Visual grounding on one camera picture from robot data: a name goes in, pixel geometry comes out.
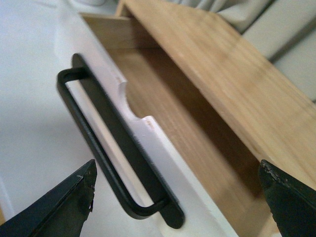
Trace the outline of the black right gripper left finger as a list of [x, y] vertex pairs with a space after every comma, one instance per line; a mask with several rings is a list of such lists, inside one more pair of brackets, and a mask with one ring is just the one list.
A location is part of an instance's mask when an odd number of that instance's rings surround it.
[[78, 237], [93, 210], [97, 168], [90, 160], [0, 227], [2, 237]]

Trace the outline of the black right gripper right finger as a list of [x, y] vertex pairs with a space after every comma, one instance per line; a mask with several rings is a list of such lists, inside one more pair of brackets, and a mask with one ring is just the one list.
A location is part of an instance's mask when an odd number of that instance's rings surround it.
[[316, 235], [316, 191], [277, 166], [261, 160], [258, 176], [283, 237]]

